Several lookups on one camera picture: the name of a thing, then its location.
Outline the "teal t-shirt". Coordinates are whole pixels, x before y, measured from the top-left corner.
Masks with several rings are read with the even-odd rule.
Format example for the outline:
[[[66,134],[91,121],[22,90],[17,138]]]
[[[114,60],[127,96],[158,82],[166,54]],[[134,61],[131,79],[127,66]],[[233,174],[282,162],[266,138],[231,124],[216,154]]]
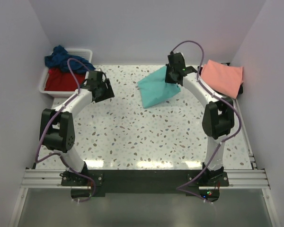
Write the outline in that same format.
[[[166,72],[167,67],[164,66],[138,81],[144,108],[168,101],[181,91],[177,84],[165,82]]]

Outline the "navy blue t-shirt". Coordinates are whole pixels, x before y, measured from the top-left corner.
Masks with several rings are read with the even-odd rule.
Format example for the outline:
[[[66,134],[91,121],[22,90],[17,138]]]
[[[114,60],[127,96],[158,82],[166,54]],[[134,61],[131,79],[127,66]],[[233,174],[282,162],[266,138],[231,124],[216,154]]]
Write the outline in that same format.
[[[78,61],[70,60],[69,65],[73,73],[84,74],[88,71],[87,68],[89,70],[96,69],[88,60],[69,54],[61,45],[54,47],[52,54],[44,57],[44,64],[49,69],[59,68],[61,72],[70,72],[68,67],[69,58],[74,58],[85,65],[83,66]]]

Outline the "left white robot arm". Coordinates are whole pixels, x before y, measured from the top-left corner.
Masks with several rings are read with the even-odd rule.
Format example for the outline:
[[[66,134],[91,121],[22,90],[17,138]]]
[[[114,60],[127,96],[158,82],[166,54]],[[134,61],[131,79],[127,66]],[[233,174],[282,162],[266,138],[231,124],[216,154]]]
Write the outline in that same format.
[[[50,153],[35,162],[40,163],[51,156],[58,156],[77,185],[88,182],[85,162],[75,149],[74,118],[89,104],[113,98],[114,92],[106,74],[100,70],[89,72],[88,77],[74,93],[54,109],[44,109],[41,115],[40,139],[37,151],[42,146]]]

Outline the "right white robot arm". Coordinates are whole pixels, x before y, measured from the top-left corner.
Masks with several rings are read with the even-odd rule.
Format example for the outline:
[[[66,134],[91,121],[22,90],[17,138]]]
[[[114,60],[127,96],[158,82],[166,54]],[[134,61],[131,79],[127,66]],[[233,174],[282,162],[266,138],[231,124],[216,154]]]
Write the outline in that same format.
[[[207,136],[207,153],[201,179],[205,185],[211,186],[224,172],[224,140],[234,127],[233,101],[215,94],[194,67],[186,66],[182,53],[171,52],[166,66],[165,82],[183,86],[204,107],[202,128]]]

